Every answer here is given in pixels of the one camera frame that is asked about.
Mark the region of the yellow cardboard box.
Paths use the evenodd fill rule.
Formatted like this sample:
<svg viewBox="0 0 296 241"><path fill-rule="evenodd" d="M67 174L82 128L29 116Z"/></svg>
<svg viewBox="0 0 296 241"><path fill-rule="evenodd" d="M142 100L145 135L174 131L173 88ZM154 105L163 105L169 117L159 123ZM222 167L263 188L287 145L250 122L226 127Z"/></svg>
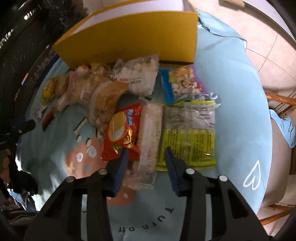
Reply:
<svg viewBox="0 0 296 241"><path fill-rule="evenodd" d="M192 63L198 18L189 1L126 1L81 20L53 50L71 68L152 54L164 62Z"/></svg>

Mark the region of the clear white ball snack bag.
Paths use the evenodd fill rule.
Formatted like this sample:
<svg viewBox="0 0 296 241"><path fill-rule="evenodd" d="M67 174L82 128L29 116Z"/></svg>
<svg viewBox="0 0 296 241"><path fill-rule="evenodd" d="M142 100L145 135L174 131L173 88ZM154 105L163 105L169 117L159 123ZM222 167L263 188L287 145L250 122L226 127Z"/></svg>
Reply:
<svg viewBox="0 0 296 241"><path fill-rule="evenodd" d="M149 96L154 91L159 68L159 55L153 54L129 61L118 59L112 69L112 79L128 84L128 91Z"/></svg>

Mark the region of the kraft nut snack bag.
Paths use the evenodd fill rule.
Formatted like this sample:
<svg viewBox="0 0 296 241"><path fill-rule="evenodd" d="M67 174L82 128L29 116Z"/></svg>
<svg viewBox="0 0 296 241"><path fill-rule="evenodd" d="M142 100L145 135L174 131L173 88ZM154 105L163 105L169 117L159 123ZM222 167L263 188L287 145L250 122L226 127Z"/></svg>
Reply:
<svg viewBox="0 0 296 241"><path fill-rule="evenodd" d="M120 97L128 91L128 84L119 81L107 81L93 92L87 118L101 132L105 132L115 111Z"/></svg>

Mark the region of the blue purple marshmallow packet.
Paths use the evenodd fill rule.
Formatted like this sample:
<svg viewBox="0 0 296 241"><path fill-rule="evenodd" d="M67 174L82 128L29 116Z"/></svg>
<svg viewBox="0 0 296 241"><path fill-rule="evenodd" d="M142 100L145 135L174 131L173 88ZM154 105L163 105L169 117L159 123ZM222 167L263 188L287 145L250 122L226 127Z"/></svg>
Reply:
<svg viewBox="0 0 296 241"><path fill-rule="evenodd" d="M203 82L197 77L193 64L171 69L159 69L165 102L172 104L189 96L207 94Z"/></svg>

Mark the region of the clear rice cracker packet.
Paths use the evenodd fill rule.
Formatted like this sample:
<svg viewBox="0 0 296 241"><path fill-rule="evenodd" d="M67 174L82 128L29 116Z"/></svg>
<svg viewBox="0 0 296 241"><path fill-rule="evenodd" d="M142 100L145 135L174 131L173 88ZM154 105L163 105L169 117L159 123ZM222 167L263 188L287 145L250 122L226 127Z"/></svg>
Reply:
<svg viewBox="0 0 296 241"><path fill-rule="evenodd" d="M143 100L137 136L139 160L134 161L123 185L133 190L152 190L157 176L163 105Z"/></svg>

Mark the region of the red snack bar packet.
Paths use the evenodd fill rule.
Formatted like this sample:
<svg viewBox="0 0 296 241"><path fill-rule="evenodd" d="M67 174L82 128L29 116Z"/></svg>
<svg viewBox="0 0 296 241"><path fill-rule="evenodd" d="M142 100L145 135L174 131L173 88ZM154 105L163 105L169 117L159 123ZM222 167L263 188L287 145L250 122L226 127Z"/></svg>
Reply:
<svg viewBox="0 0 296 241"><path fill-rule="evenodd" d="M55 119L55 109L51 109L42 121L42 130L45 132L52 120Z"/></svg>

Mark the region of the yellow green noodle packet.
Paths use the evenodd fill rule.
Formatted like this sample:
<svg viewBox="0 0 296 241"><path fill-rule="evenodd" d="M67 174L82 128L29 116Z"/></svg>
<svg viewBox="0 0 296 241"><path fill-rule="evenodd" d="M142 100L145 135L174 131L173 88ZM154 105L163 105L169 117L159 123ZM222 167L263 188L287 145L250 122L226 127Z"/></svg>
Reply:
<svg viewBox="0 0 296 241"><path fill-rule="evenodd" d="M158 171L167 170L167 147L195 170L215 166L215 110L213 100L187 100L164 107Z"/></svg>

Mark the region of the light blue printed cloth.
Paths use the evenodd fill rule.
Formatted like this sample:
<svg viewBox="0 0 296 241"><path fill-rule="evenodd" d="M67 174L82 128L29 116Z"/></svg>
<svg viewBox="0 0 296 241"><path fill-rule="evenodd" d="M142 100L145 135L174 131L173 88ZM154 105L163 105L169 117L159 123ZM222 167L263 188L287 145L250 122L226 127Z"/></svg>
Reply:
<svg viewBox="0 0 296 241"><path fill-rule="evenodd" d="M209 92L216 93L221 106L216 109L215 167L204 176L227 176L258 212L268 182L272 127L268 103L257 70L247 57L246 41L229 25L199 11L198 40L194 65ZM42 130L37 121L33 131L23 136L20 161L24 171L36 180L39 193L34 197L40 209L69 175L80 175L81 165L88 174L96 171L100 145L85 141L95 137L86 124L81 141L74 128L85 115L85 108L66 108ZM185 211L185 198L173 192L166 172L157 175L154 190L124 192L108 200L112 235L115 240L178 240Z"/></svg>

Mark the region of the yellow cake snack packet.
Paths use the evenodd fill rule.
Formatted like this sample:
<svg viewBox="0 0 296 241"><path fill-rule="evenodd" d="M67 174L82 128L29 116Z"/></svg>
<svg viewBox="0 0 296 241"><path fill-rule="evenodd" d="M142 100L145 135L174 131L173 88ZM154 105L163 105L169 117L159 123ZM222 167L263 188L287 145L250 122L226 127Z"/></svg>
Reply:
<svg viewBox="0 0 296 241"><path fill-rule="evenodd" d="M53 99L56 96L55 89L59 80L60 80L60 77L56 76L47 81L42 91L41 100L40 100L41 105L47 105L53 101Z"/></svg>

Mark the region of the brown peanut snack bag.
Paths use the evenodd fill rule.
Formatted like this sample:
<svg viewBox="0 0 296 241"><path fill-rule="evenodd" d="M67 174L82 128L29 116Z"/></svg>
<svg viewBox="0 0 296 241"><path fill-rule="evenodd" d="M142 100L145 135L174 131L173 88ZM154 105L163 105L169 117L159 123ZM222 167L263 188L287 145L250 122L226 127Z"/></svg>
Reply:
<svg viewBox="0 0 296 241"><path fill-rule="evenodd" d="M66 92L57 100L56 110L62 112L67 106L79 104L88 107L93 92L110 78L91 72L69 72L69 84Z"/></svg>

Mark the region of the red chip packet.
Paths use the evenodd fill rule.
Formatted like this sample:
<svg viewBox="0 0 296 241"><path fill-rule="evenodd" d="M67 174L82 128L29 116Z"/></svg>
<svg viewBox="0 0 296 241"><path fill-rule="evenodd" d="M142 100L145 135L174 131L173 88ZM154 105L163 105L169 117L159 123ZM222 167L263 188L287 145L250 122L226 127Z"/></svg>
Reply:
<svg viewBox="0 0 296 241"><path fill-rule="evenodd" d="M142 105L140 102L119 108L107 126L101 157L104 162L116 159L124 148L129 149L129 160L139 160L136 146Z"/></svg>

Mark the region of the dark carved wooden furniture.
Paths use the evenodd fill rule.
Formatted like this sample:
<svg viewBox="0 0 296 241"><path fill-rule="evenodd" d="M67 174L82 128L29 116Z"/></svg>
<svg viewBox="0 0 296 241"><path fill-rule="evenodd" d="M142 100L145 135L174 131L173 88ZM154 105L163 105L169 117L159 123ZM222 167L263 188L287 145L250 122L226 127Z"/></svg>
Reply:
<svg viewBox="0 0 296 241"><path fill-rule="evenodd" d="M1 1L1 130L21 82L47 46L82 20L76 1Z"/></svg>

